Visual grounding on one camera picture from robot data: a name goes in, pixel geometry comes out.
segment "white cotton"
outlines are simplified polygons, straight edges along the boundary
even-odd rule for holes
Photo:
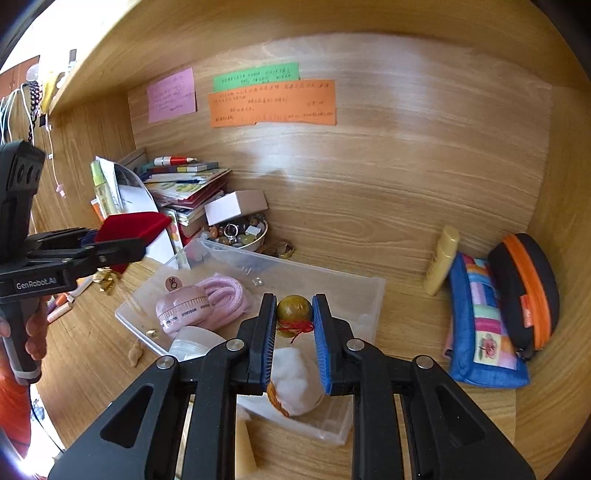
[[[324,397],[316,364],[299,348],[278,348],[273,354],[271,381],[277,400],[290,417],[314,410]]]

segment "white box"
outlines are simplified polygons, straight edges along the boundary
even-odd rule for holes
[[[239,190],[228,193],[205,206],[209,225],[225,222],[231,218],[250,215],[269,207],[262,190]]]

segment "orange zipper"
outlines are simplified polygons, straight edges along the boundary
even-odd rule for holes
[[[527,250],[515,235],[508,235],[503,239],[513,262],[517,267],[525,292],[530,299],[531,318],[534,325],[534,347],[542,350],[550,340],[550,307],[540,281]]]

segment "pencil case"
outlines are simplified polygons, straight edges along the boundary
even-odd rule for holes
[[[488,255],[500,309],[517,354],[533,358],[558,324],[560,298],[546,255],[526,233],[508,235]]]
[[[519,388],[530,383],[498,307],[485,260],[458,252],[449,272],[452,329],[444,355],[450,376],[477,387]]]

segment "yellow tube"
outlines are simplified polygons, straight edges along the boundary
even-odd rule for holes
[[[456,257],[459,242],[460,233],[454,227],[446,225],[425,274],[423,289],[428,295],[435,295],[443,285],[443,281],[452,267],[453,259]]]
[[[246,420],[236,416],[235,478],[239,480],[256,472],[255,456],[248,436]]]
[[[43,82],[43,99],[41,100],[41,112],[47,113],[49,110],[49,104],[53,98],[53,92],[56,89],[57,78],[59,74],[49,72],[47,74],[47,80]]]

